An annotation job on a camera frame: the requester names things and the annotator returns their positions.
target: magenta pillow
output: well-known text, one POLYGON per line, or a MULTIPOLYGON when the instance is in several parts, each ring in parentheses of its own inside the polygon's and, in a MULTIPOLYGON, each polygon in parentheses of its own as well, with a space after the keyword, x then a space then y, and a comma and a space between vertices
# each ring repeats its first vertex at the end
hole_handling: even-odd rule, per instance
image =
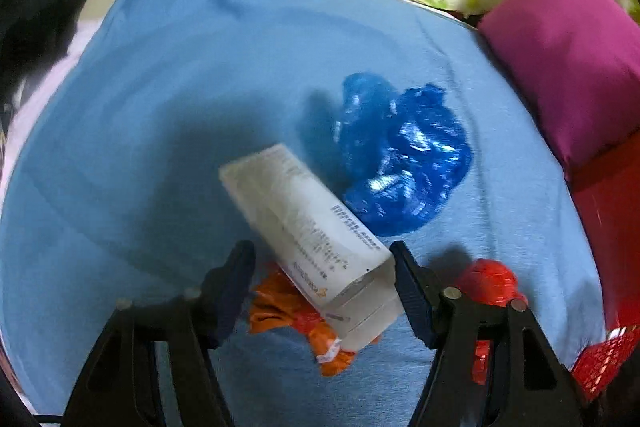
POLYGON ((505 0, 478 29, 566 175, 640 128, 640 26, 614 0, 505 0))

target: blue plastic bag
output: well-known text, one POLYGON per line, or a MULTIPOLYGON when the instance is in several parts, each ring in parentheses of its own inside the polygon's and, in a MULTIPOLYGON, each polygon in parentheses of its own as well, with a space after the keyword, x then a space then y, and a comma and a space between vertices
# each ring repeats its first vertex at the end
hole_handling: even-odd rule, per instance
POLYGON ((353 185, 351 211, 376 235, 419 229, 465 177, 473 153, 463 127, 433 84, 398 96, 381 76, 344 80, 337 141, 353 185))

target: red net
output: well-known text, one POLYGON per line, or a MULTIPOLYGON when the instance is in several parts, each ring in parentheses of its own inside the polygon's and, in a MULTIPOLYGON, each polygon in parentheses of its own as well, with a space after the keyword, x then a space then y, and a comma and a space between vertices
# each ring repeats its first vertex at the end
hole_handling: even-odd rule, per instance
POLYGON ((627 329, 622 335, 589 346, 575 362, 571 373, 591 401, 616 377, 620 366, 640 341, 640 328, 627 329))

